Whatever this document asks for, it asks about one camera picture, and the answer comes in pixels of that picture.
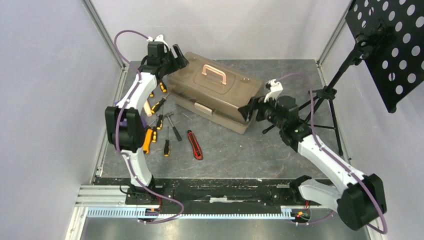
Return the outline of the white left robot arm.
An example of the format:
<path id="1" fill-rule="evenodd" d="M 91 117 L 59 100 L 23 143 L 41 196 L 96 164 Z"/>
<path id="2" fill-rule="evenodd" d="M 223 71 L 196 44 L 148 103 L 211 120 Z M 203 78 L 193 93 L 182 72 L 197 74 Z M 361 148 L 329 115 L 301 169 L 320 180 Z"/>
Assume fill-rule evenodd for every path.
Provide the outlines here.
<path id="1" fill-rule="evenodd" d="M 137 197 L 144 204 L 152 204 L 157 191 L 151 187 L 153 175 L 143 150 L 147 127 L 140 112 L 160 81 L 188 64 L 178 44 L 169 48 L 162 41 L 149 42 L 147 55 L 134 67 L 136 75 L 130 89 L 115 106 L 108 106 L 104 111 L 108 142 L 123 157 L 130 182 L 140 188 Z"/>

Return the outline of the large black-yellow Phillips screwdriver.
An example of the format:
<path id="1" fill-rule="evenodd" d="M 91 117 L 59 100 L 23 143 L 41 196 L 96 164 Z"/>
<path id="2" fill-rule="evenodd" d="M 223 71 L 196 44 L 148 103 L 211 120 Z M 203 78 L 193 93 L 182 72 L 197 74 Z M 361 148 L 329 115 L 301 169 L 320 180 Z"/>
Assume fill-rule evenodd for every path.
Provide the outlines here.
<path id="1" fill-rule="evenodd" d="M 151 107 L 151 113 L 155 114 L 156 112 L 159 111 L 159 109 L 162 107 L 162 105 L 165 103 L 165 101 L 167 100 L 168 94 L 166 96 L 164 96 L 161 100 L 159 100 L 155 105 L 153 105 Z"/>

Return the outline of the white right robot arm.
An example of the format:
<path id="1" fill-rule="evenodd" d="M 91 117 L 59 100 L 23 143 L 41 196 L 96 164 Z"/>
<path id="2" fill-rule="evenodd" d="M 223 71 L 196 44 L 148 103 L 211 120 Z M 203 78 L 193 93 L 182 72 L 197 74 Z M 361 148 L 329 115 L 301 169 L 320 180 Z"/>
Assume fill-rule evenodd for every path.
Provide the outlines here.
<path id="1" fill-rule="evenodd" d="M 290 183 L 289 199 L 295 204 L 312 201 L 336 212 L 351 230 L 359 230 L 380 218 L 385 234 L 388 230 L 382 179 L 375 173 L 366 175 L 335 154 L 315 132 L 315 127 L 299 117 L 299 107 L 291 96 L 278 99 L 252 97 L 238 108 L 244 120 L 257 112 L 256 121 L 268 121 L 279 129 L 282 141 L 318 167 L 332 186 L 302 176 Z"/>

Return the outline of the red black utility knife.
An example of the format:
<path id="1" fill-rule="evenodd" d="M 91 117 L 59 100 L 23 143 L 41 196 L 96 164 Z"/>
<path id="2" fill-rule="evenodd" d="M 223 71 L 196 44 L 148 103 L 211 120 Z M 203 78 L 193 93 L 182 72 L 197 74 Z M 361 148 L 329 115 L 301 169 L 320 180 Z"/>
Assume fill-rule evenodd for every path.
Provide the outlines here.
<path id="1" fill-rule="evenodd" d="M 188 140 L 189 140 L 190 145 L 192 147 L 194 158 L 197 159 L 197 160 L 203 160 L 203 152 L 202 152 L 202 149 L 201 149 L 201 147 L 200 147 L 200 145 L 197 141 L 195 134 L 191 130 L 188 130 L 187 131 L 187 137 L 188 137 Z"/>

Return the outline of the beige translucent tool box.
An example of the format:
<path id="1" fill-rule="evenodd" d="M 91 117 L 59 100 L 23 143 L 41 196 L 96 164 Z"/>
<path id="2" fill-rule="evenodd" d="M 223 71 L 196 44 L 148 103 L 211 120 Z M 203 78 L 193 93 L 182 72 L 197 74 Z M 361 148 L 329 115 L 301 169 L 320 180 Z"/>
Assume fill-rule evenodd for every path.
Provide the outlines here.
<path id="1" fill-rule="evenodd" d="M 252 97 L 263 95 L 263 81 L 216 60 L 193 52 L 184 57 L 188 65 L 167 76 L 168 92 L 176 104 L 238 134 L 251 121 L 239 108 Z"/>

